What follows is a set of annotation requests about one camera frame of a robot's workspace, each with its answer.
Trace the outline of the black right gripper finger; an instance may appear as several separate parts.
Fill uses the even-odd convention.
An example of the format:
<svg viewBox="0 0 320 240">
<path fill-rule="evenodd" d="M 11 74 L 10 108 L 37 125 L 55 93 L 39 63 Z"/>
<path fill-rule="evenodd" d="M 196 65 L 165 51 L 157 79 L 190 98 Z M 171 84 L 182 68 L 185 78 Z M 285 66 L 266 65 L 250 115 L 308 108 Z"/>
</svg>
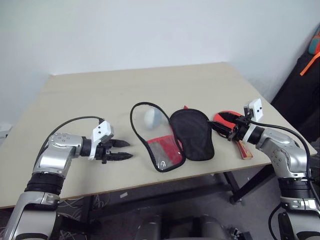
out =
<svg viewBox="0 0 320 240">
<path fill-rule="evenodd" d="M 234 139 L 235 138 L 235 132 L 234 131 L 226 131 L 226 130 L 218 130 L 217 133 L 226 139 Z"/>
<path fill-rule="evenodd" d="M 211 128 L 217 132 L 232 132 L 234 129 L 236 129 L 236 125 L 233 126 L 227 126 L 221 122 L 209 120 L 208 124 L 211 126 Z"/>
</svg>

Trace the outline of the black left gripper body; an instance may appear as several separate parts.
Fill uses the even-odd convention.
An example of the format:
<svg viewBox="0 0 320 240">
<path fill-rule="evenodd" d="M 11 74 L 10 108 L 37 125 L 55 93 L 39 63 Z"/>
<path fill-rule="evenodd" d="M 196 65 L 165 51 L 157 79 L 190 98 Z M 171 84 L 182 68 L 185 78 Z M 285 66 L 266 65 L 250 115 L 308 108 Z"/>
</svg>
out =
<svg viewBox="0 0 320 240">
<path fill-rule="evenodd" d="M 115 141 L 113 139 L 100 142 L 96 147 L 96 160 L 101 161 L 102 164 L 106 164 L 107 161 L 114 161 L 115 156 L 111 153 L 110 149 L 114 146 Z"/>
</svg>

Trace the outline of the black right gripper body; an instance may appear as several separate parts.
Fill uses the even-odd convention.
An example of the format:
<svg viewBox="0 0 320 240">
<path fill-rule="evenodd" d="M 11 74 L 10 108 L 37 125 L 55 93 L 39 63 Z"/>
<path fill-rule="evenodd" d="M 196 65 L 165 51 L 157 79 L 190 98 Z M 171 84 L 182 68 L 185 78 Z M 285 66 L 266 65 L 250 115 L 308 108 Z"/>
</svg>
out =
<svg viewBox="0 0 320 240">
<path fill-rule="evenodd" d="M 228 141 L 239 141 L 243 140 L 245 134 L 247 133 L 250 122 L 243 115 L 236 116 L 232 115 L 229 120 L 231 123 L 234 123 L 235 126 L 227 137 Z"/>
</svg>

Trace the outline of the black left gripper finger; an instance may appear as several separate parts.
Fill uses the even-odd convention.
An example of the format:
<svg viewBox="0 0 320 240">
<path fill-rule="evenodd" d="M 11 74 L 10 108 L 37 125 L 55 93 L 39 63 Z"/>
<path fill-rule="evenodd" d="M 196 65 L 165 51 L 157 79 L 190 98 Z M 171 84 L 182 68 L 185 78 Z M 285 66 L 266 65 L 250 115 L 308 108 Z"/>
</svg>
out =
<svg viewBox="0 0 320 240">
<path fill-rule="evenodd" d="M 130 146 L 130 144 L 125 140 L 113 139 L 112 146 L 114 148 L 124 148 Z"/>
<path fill-rule="evenodd" d="M 117 152 L 117 153 L 111 153 L 109 155 L 110 161 L 123 161 L 132 158 L 133 155 L 127 152 Z"/>
</svg>

